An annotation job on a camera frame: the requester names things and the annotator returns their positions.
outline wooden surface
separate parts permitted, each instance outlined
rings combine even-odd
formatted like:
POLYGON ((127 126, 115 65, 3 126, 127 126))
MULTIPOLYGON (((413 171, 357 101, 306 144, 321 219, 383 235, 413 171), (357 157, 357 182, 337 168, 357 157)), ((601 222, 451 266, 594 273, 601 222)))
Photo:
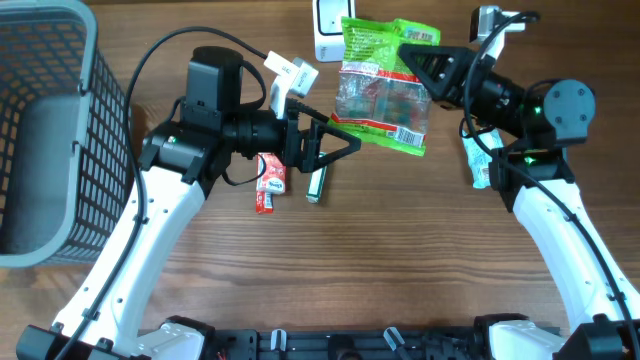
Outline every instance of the wooden surface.
MULTIPOLYGON (((570 151, 589 214, 620 266, 640 285, 640 28, 638 2, 503 2, 543 20, 510 35, 497 71, 527 85, 575 77, 598 96, 587 145, 570 151)), ((315 62, 311 1, 95 5, 99 45, 128 83, 143 52, 187 25, 230 32, 286 58, 315 62)), ((358 0, 361 17, 402 17, 442 30, 442 44, 464 45, 479 1, 358 0)), ((146 128, 166 116, 185 89, 199 45, 238 48, 186 35, 160 48, 134 94, 146 128)), ((259 59, 244 52, 271 76, 259 59)), ((331 112, 338 64, 318 65, 306 102, 331 112)), ((253 80, 245 99, 258 97, 253 80)), ((364 145, 329 170, 321 205, 305 199, 308 176, 292 172, 290 191, 271 216, 255 214, 252 185, 220 182, 178 242, 143 320, 155 328, 174 314, 218 328, 380 329, 387 325, 469 325, 476 315, 521 312, 567 328, 562 301, 531 238, 497 193, 475 190, 457 126, 460 112, 434 109, 424 158, 364 145)), ((327 148, 338 144, 328 142, 327 148)), ((234 159, 236 179, 255 163, 234 159)), ((13 358, 27 324, 47 327, 89 267, 0 270, 0 358, 13 358)))

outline basket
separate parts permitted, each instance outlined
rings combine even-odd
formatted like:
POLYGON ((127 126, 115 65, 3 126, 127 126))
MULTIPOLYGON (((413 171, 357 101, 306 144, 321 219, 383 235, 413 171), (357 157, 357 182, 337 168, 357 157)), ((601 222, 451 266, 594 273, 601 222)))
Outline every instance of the basket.
POLYGON ((130 175, 124 95, 80 1, 0 2, 0 267, 90 263, 130 175))

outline red and white packet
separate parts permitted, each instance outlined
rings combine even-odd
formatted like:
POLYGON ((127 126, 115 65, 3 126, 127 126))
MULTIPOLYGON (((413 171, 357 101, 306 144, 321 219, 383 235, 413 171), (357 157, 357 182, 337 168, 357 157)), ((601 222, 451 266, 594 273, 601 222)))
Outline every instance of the red and white packet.
MULTIPOLYGON (((284 194, 287 168, 282 165, 277 156, 268 153, 260 153, 264 158, 267 170, 258 179, 256 185, 256 212, 258 214, 273 213, 273 195, 284 194)), ((262 159, 258 160, 258 175, 262 172, 262 159)))

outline wooden table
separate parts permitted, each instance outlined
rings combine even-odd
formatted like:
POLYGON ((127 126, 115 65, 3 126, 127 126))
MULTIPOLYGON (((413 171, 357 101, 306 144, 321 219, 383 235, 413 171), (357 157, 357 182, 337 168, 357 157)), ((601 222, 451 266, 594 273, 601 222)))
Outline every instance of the wooden table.
MULTIPOLYGON (((526 10, 520 4, 509 10, 526 10)), ((478 1, 358 0, 360 17, 396 17, 442 30, 464 45, 478 1)), ((540 24, 507 39, 497 71, 522 85, 574 77, 598 96, 587 145, 570 151, 589 214, 620 266, 640 285, 640 3, 530 1, 540 24)), ((315 62, 310 0, 95 5, 99 46, 121 85, 163 34, 213 26, 286 58, 315 62)), ((185 90, 193 48, 210 35, 174 39, 152 57, 134 94, 138 136, 185 90)), ((246 52, 267 83, 273 76, 246 52)), ((329 113, 339 64, 319 64, 305 101, 329 113)), ((258 97, 247 77, 246 100, 258 97)), ((469 325, 476 315, 520 312, 566 333, 562 301, 529 235, 492 190, 475 190, 457 136, 460 112, 433 109, 428 151, 414 157, 372 145, 331 166, 321 205, 305 199, 308 175, 292 172, 275 214, 255 214, 252 185, 220 182, 173 251, 143 328, 180 314, 218 328, 381 329, 390 324, 469 325)), ((327 148, 337 143, 327 142, 327 148)), ((230 171, 250 177, 240 157, 230 171)), ((27 324, 47 327, 89 267, 0 270, 0 358, 13 358, 27 324)))

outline green plastic bag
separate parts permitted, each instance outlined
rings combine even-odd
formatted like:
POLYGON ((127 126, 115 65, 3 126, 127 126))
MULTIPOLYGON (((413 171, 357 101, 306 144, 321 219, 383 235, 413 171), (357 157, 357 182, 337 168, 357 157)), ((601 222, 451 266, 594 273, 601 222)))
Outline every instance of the green plastic bag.
POLYGON ((422 156, 431 97, 398 57, 401 44, 438 45, 440 31, 396 19, 343 18, 346 51, 330 124, 364 142, 422 156))

